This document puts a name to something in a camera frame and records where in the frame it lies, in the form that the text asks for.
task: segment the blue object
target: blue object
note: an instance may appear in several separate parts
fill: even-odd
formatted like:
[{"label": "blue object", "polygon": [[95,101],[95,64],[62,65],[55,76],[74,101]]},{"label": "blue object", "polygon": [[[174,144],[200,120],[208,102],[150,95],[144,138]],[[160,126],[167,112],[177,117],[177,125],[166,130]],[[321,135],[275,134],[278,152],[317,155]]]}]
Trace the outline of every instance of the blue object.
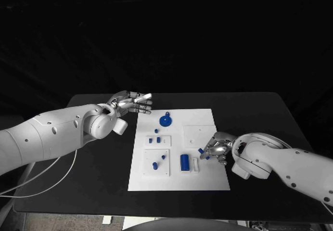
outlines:
[{"label": "blue object", "polygon": [[182,168],[182,171],[189,171],[189,155],[187,154],[180,155],[180,168]]},{"label": "blue object", "polygon": [[199,151],[200,155],[202,155],[202,154],[203,154],[203,152],[205,152],[200,148],[199,148],[199,150],[198,150],[198,151]]},{"label": "blue object", "polygon": [[154,170],[157,170],[157,163],[156,162],[153,163],[153,168],[154,168]]},{"label": "blue object", "polygon": [[160,125],[163,127],[170,126],[172,124],[172,118],[170,118],[170,113],[167,112],[166,115],[160,118]]}]

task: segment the black table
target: black table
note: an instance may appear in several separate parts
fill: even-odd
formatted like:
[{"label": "black table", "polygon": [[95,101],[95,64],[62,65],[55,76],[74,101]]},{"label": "black table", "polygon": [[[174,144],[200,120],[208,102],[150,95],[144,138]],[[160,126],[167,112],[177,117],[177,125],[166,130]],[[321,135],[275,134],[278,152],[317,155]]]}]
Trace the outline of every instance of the black table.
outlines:
[{"label": "black table", "polygon": [[[111,94],[74,96],[68,107],[104,103]],[[236,136],[264,132],[293,147],[311,151],[283,99],[275,93],[180,93],[153,94],[153,109],[210,108],[218,131]],[[228,155],[226,174],[231,191],[128,192],[131,154],[137,114],[123,119],[128,128],[114,132],[78,150],[76,163],[59,185],[46,193],[17,199],[17,212],[189,217],[229,220],[333,222],[321,203],[290,189],[272,172],[267,180],[244,180],[232,171]],[[50,170],[25,186],[20,195],[50,187],[65,175],[74,153],[63,156]],[[53,162],[36,163],[36,175]]]}]

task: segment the white cable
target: white cable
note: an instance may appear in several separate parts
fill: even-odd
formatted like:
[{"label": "white cable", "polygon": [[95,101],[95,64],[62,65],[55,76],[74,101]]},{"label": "white cable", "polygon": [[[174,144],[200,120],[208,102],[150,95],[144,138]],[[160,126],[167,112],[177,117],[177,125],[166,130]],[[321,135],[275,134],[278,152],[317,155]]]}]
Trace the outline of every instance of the white cable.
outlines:
[{"label": "white cable", "polygon": [[35,180],[49,169],[50,167],[55,165],[55,163],[58,162],[59,158],[56,159],[56,161],[49,165],[49,167],[33,177],[30,178],[26,182],[23,182],[22,184],[19,184],[14,188],[0,192],[0,195],[6,194],[9,191],[14,190],[16,188],[19,188],[20,186],[23,186],[25,184],[27,184],[32,180]]},{"label": "white cable", "polygon": [[332,212],[332,210],[327,208],[327,206],[326,206],[326,204],[321,202],[321,204],[324,205],[324,207],[326,207],[326,209],[327,209],[327,211],[330,212],[330,214],[333,215],[333,212]]},{"label": "white cable", "polygon": [[56,184],[52,187],[49,187],[45,191],[42,191],[42,192],[39,192],[39,193],[36,193],[33,195],[29,195],[29,196],[3,196],[3,195],[0,195],[0,197],[25,198],[25,197],[36,196],[36,195],[42,194],[43,192],[46,192],[48,190],[50,190],[61,183],[61,181],[65,179],[65,177],[68,176],[68,174],[71,172],[71,169],[72,169],[74,163],[75,163],[75,159],[76,159],[76,152],[78,152],[78,150],[75,151],[74,162],[72,162],[71,168],[68,170],[68,173],[65,174],[65,176],[62,177],[62,179],[56,182]]}]

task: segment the floor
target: floor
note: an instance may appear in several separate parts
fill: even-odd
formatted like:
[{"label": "floor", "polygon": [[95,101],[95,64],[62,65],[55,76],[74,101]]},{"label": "floor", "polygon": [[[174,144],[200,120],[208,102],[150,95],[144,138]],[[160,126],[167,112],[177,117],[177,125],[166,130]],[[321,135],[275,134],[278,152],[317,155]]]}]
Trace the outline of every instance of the floor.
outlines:
[{"label": "floor", "polygon": [[124,217],[112,217],[111,224],[102,224],[102,216],[16,213],[13,210],[0,231],[121,231]]}]

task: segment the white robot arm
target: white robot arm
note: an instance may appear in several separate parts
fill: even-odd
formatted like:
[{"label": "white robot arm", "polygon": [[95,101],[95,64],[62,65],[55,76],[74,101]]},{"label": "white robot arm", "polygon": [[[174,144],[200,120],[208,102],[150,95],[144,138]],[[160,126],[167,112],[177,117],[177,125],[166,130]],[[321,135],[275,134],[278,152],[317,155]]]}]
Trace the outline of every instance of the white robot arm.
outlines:
[{"label": "white robot arm", "polygon": [[58,158],[111,131],[120,135],[128,112],[150,114],[151,94],[117,93],[102,104],[45,112],[16,127],[0,131],[0,175],[25,164]]},{"label": "white robot arm", "polygon": [[333,160],[291,146],[274,136],[249,133],[238,138],[216,132],[200,159],[215,156],[226,165],[232,151],[232,171],[244,178],[267,179],[274,170],[288,187],[333,206]]}]

